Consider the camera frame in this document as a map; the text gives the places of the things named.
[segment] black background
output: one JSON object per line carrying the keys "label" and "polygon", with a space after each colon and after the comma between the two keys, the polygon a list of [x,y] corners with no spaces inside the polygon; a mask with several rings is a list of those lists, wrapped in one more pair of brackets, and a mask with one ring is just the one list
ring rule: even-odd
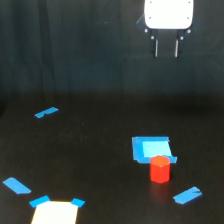
{"label": "black background", "polygon": [[[0,223],[31,223],[29,201],[86,201],[77,224],[224,222],[221,0],[195,1],[192,33],[159,32],[158,58],[136,27],[144,1],[0,1]],[[58,112],[41,119],[51,106]],[[149,180],[133,136],[168,136],[171,181]],[[172,199],[193,186],[203,196]]]}
{"label": "black background", "polygon": [[1,96],[223,96],[223,7],[196,0],[181,58],[174,57],[176,31],[160,30],[155,60],[136,27],[143,0],[2,0]]}

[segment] blue tape marker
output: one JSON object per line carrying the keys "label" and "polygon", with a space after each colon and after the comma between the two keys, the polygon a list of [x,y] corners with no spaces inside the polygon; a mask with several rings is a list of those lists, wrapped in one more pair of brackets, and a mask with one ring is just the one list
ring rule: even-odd
{"label": "blue tape marker", "polygon": [[55,107],[51,107],[51,108],[45,110],[44,113],[45,113],[45,114],[52,114],[52,113],[54,113],[54,112],[56,112],[56,111],[58,111],[57,108],[55,108]]}
{"label": "blue tape marker", "polygon": [[173,197],[173,199],[176,203],[185,204],[186,202],[191,201],[194,198],[199,197],[200,195],[202,195],[201,191],[197,187],[192,187],[187,191],[176,195],[175,197]]}
{"label": "blue tape marker", "polygon": [[30,205],[33,208],[36,208],[38,205],[43,204],[44,202],[50,201],[50,198],[46,195],[36,200],[30,201]]}
{"label": "blue tape marker", "polygon": [[57,108],[51,107],[51,108],[49,108],[47,110],[44,110],[44,111],[42,111],[40,113],[35,114],[34,116],[37,117],[37,118],[42,118],[45,114],[52,114],[52,113],[54,113],[56,111],[58,111]]}
{"label": "blue tape marker", "polygon": [[138,163],[141,163],[141,164],[150,163],[151,157],[144,155],[144,146],[143,146],[143,143],[148,143],[148,142],[152,142],[152,144],[150,143],[148,145],[144,144],[147,147],[151,146],[152,152],[151,154],[148,153],[148,155],[156,156],[156,155],[163,155],[163,153],[166,153],[167,154],[166,156],[170,159],[170,163],[176,163],[177,157],[173,157],[171,154],[171,150],[168,144],[169,142],[168,137],[133,137],[132,146],[133,146],[134,160],[136,160]]}
{"label": "blue tape marker", "polygon": [[84,204],[85,204],[85,201],[82,201],[82,200],[79,200],[77,198],[74,198],[71,203],[73,205],[77,205],[79,208],[81,208]]}
{"label": "blue tape marker", "polygon": [[169,142],[169,137],[167,136],[161,136],[161,137],[133,137],[132,139],[134,139],[134,141],[140,141],[140,142],[143,142],[143,141],[148,141],[148,142],[162,142],[162,141],[165,141],[165,142]]}
{"label": "blue tape marker", "polygon": [[13,177],[8,178],[7,180],[3,181],[8,188],[14,191],[16,194],[29,194],[31,190],[21,184],[18,180]]}
{"label": "blue tape marker", "polygon": [[40,113],[38,113],[38,114],[35,114],[35,116],[36,116],[37,118],[42,118],[42,117],[44,116],[44,112],[40,112]]}
{"label": "blue tape marker", "polygon": [[174,156],[165,156],[165,157],[167,157],[170,160],[170,163],[177,163],[177,157]]}

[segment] black floor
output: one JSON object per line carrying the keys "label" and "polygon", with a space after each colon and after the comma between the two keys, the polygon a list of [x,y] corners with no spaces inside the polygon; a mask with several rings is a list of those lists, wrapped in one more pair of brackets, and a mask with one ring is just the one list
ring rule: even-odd
{"label": "black floor", "polygon": [[[34,114],[51,106],[58,112]],[[157,185],[149,165],[133,161],[133,136],[169,136],[172,178]],[[224,109],[178,102],[9,104],[0,118],[0,223],[31,223],[29,201],[80,198],[77,224],[211,224],[224,222]],[[173,196],[193,187],[203,196],[185,205]]]}

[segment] red cube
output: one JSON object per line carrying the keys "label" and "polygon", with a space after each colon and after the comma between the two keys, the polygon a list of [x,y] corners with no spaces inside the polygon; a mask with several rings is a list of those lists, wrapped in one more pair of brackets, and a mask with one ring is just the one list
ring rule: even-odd
{"label": "red cube", "polygon": [[150,179],[157,183],[170,180],[170,160],[165,156],[155,156],[150,160]]}

